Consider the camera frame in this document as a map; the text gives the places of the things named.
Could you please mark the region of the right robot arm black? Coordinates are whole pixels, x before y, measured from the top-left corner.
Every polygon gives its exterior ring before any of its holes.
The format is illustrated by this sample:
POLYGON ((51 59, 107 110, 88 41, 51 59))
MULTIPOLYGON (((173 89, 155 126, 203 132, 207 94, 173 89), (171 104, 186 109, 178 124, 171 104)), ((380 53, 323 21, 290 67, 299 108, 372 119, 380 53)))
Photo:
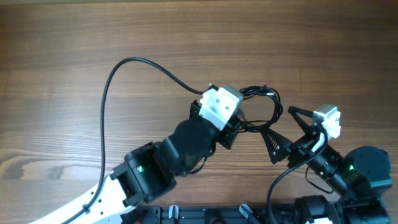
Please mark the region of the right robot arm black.
POLYGON ((319 176, 329 194, 339 199, 329 202, 322 195, 300 197, 288 211, 267 205, 271 223, 390 223, 382 195, 392 187, 388 153, 373 146, 362 146, 342 156, 329 142, 341 132, 341 113, 335 105, 323 105, 315 111, 290 106, 288 112, 304 135, 295 142, 265 129, 261 135, 272 163, 288 160, 288 169, 280 174, 267 193, 287 174, 302 166, 319 176))

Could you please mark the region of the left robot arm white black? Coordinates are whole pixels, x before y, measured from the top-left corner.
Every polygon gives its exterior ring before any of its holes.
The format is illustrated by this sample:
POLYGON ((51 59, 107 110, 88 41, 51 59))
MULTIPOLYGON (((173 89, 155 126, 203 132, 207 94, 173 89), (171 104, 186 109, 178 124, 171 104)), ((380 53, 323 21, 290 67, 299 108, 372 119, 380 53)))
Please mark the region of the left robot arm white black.
POLYGON ((173 134, 127 153, 101 184, 37 223, 122 223, 123 215, 170 192, 176 176, 199 172, 216 144, 230 149, 241 124, 239 109, 220 97, 194 101, 190 117, 173 134))

